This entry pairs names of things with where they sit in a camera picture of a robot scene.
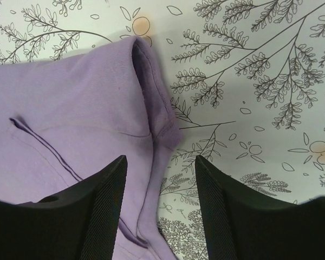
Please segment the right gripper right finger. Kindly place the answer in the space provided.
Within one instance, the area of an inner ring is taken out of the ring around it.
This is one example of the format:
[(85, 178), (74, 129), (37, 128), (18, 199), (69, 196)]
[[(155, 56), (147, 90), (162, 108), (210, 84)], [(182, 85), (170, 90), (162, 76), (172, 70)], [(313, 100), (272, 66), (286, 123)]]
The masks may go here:
[(195, 160), (210, 259), (325, 259), (325, 196), (292, 204)]

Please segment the purple t shirt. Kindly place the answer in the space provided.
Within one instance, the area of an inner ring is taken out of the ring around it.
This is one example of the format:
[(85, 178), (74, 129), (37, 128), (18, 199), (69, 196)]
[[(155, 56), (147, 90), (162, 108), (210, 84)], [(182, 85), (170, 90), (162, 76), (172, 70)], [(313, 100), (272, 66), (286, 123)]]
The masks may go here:
[(157, 228), (181, 132), (151, 47), (132, 36), (59, 61), (0, 65), (0, 200), (37, 202), (128, 162), (114, 259), (174, 259)]

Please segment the floral patterned table mat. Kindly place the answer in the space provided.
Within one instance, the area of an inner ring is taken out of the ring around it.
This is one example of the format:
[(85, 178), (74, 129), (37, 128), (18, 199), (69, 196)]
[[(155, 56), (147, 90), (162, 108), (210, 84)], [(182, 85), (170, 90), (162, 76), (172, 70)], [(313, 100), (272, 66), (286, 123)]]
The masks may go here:
[(157, 209), (174, 259), (210, 259), (197, 156), (284, 202), (325, 196), (325, 1), (0, 1), (0, 65), (132, 36), (151, 47), (181, 132)]

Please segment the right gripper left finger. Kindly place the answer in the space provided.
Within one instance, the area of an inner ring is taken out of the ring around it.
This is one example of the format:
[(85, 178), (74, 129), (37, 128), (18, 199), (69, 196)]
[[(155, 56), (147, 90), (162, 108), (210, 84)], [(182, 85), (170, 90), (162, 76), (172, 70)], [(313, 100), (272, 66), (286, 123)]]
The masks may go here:
[(111, 259), (126, 175), (122, 155), (36, 203), (0, 201), (0, 259)]

